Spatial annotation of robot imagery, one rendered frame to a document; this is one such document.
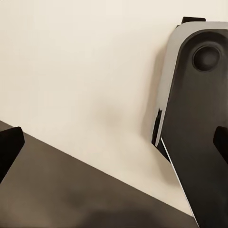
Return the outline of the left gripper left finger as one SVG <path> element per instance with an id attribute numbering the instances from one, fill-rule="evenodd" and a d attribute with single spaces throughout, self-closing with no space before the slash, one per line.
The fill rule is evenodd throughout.
<path id="1" fill-rule="evenodd" d="M 20 126 L 0 132 L 0 183 L 25 144 Z"/>

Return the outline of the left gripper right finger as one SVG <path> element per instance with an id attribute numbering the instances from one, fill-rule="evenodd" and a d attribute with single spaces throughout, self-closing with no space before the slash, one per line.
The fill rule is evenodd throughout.
<path id="1" fill-rule="evenodd" d="M 228 164 L 228 128 L 222 126 L 216 128 L 213 144 Z"/>

